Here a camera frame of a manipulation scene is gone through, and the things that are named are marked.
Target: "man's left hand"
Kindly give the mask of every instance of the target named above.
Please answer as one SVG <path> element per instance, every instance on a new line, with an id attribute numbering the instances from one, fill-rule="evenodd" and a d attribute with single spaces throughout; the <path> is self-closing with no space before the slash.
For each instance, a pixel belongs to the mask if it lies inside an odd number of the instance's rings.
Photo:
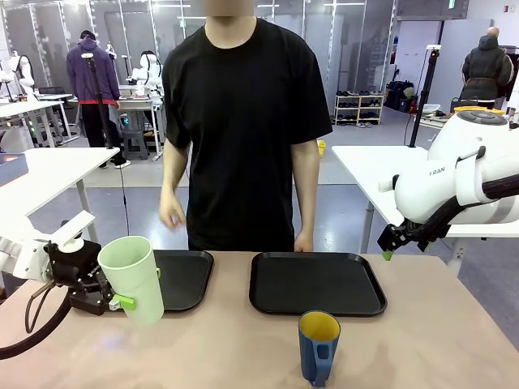
<path id="1" fill-rule="evenodd" d="M 311 253 L 314 250 L 314 234 L 301 231 L 294 243 L 295 253 Z"/>

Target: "purple hoodie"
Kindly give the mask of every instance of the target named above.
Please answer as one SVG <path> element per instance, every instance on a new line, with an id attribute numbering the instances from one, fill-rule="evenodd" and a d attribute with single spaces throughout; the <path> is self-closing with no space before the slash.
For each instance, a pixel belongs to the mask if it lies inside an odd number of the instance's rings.
<path id="1" fill-rule="evenodd" d="M 99 87 L 103 93 L 105 104 L 111 104 L 114 100 L 119 100 L 119 86 L 115 76 L 114 63 L 112 59 L 97 43 L 90 38 L 81 40 L 76 47 L 66 55 L 66 71 L 71 81 L 74 95 L 77 96 L 82 104 L 97 103 L 94 91 L 92 75 L 88 69 L 87 62 L 81 58 L 81 54 L 94 54 L 96 63 L 97 78 Z"/>

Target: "beige tabletop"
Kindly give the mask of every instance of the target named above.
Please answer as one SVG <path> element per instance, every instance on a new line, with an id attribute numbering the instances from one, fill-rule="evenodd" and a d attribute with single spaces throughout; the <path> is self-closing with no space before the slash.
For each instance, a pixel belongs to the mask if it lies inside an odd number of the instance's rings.
<path id="1" fill-rule="evenodd" d="M 0 361 L 9 389 L 308 388 L 299 365 L 298 318 L 267 316 L 248 301 L 253 254 L 215 253 L 205 300 L 137 330 L 122 314 L 71 311 L 50 337 Z M 328 387 L 518 388 L 519 354 L 436 257 L 366 255 L 388 299 L 377 318 L 340 318 Z M 0 346 L 25 337 L 27 282 L 0 306 Z M 49 295 L 43 323 L 64 291 Z"/>

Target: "shoe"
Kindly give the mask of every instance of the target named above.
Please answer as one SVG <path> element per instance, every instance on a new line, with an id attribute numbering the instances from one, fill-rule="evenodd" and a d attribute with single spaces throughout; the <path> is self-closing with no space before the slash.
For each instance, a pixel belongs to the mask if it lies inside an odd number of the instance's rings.
<path id="1" fill-rule="evenodd" d="M 124 169 L 124 168 L 126 168 L 127 166 L 130 166 L 130 165 L 131 165 L 131 162 L 129 160 L 127 160 L 126 162 L 123 162 L 120 165 L 115 164 L 115 168 L 116 169 Z"/>

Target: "blue mug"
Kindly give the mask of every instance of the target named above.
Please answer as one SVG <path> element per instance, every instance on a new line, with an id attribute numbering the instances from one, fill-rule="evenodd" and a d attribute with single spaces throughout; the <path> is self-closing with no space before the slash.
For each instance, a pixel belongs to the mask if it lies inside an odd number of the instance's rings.
<path id="1" fill-rule="evenodd" d="M 312 310 L 299 319 L 302 376 L 313 387 L 326 386 L 340 334 L 341 325 L 326 312 Z"/>

